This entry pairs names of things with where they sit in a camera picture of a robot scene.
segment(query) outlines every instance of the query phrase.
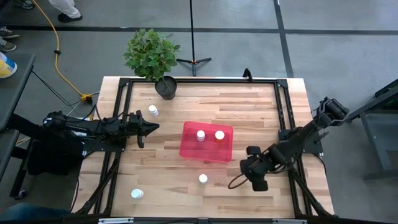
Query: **wooden table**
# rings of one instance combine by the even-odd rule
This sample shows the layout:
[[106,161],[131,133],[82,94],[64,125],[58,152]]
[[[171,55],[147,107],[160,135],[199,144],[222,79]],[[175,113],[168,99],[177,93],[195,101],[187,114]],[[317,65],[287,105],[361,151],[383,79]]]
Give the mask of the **wooden table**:
[[[112,116],[118,82],[119,77],[104,77],[98,100],[102,117]],[[304,81],[292,78],[288,84],[296,125],[303,126],[312,119]],[[149,105],[156,105],[158,117],[150,115]],[[136,138],[127,141],[121,156],[112,217],[294,217],[286,172],[266,175],[267,192],[254,192],[248,181],[234,190],[227,188],[232,178],[240,174],[239,162],[246,158],[247,146],[266,149],[278,141],[280,127],[273,85],[179,83],[176,97],[165,101],[153,84],[135,83],[130,112],[135,110],[141,110],[145,120],[159,123],[160,128],[144,139],[144,149],[138,148]],[[233,126],[233,160],[219,164],[182,159],[179,147],[185,121]],[[83,161],[74,211],[97,187],[103,157],[103,152],[96,152]],[[304,154],[303,164],[308,187],[324,208],[333,213],[321,162],[313,155]],[[199,184],[200,174],[208,176],[207,184]],[[132,199],[132,189],[142,189],[144,197]],[[304,210],[301,191],[298,194],[300,208]]]

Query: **gray floor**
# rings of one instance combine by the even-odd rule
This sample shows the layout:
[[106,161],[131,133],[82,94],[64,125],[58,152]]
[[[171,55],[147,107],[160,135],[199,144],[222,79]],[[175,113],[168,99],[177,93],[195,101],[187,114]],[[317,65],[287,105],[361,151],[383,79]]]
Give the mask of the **gray floor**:
[[[59,13],[41,1],[56,24]],[[71,26],[189,27],[188,1],[183,0],[76,0],[84,19]],[[286,29],[397,30],[393,0],[280,0]],[[277,28],[271,0],[194,1],[195,25],[202,28]],[[4,24],[46,26],[39,11],[23,11],[7,5],[0,12]],[[71,102],[78,95],[55,73],[55,38],[49,31],[19,31],[18,50],[33,53],[34,70]],[[124,67],[129,32],[59,32],[61,71],[85,93],[98,91],[105,75],[132,75]],[[198,69],[198,76],[239,77],[250,68],[255,77],[286,77],[279,34],[196,33],[197,59],[213,57]],[[182,47],[181,58],[191,59],[190,34],[173,33]],[[336,98],[351,110],[371,98],[372,93],[398,78],[398,36],[380,35],[288,35],[295,77],[305,79],[310,105],[315,108],[324,96]],[[178,65],[174,76],[191,75]],[[39,123],[51,111],[70,108],[31,76],[17,106],[17,113]],[[80,107],[81,113],[90,110]],[[398,181],[364,182],[362,176],[379,170],[359,120],[330,128],[323,139],[328,183],[335,212],[345,218],[398,222]],[[12,160],[0,182],[0,212],[16,202],[8,198],[18,161]],[[24,202],[65,208],[70,206],[77,171],[66,177],[28,177]]]

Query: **sneaker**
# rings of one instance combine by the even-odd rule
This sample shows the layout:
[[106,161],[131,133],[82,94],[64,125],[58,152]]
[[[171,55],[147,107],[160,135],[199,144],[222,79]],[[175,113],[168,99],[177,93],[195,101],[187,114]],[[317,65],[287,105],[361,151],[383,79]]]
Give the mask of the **sneaker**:
[[79,20],[82,20],[82,19],[83,19],[83,16],[80,16],[79,18],[71,18],[71,17],[67,16],[64,13],[61,13],[61,14],[58,15],[58,20],[60,22],[73,22],[73,21],[79,21]]
[[2,27],[0,29],[0,37],[3,39],[13,39],[13,38],[18,38],[20,36],[19,34],[14,33],[14,31],[7,29],[7,27]]
[[17,45],[7,42],[0,38],[0,51],[2,52],[10,52],[17,49]]
[[22,9],[33,9],[35,7],[31,0],[14,0],[14,5]]

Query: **white pants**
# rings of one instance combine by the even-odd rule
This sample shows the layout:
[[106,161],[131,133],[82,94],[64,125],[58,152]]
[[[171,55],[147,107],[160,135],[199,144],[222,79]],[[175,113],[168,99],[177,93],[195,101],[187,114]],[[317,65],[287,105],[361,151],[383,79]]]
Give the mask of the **white pants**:
[[80,12],[75,8],[74,0],[49,0],[50,4],[72,19],[79,18]]

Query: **translucent red container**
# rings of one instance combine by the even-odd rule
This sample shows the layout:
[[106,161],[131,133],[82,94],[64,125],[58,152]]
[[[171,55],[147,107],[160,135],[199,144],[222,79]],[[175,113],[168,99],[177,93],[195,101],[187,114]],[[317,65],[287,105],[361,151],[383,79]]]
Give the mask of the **translucent red container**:
[[[205,132],[202,142],[197,140],[199,130]],[[216,141],[217,131],[224,132],[222,141]],[[182,131],[180,156],[202,161],[231,162],[233,136],[234,129],[231,126],[187,121]]]

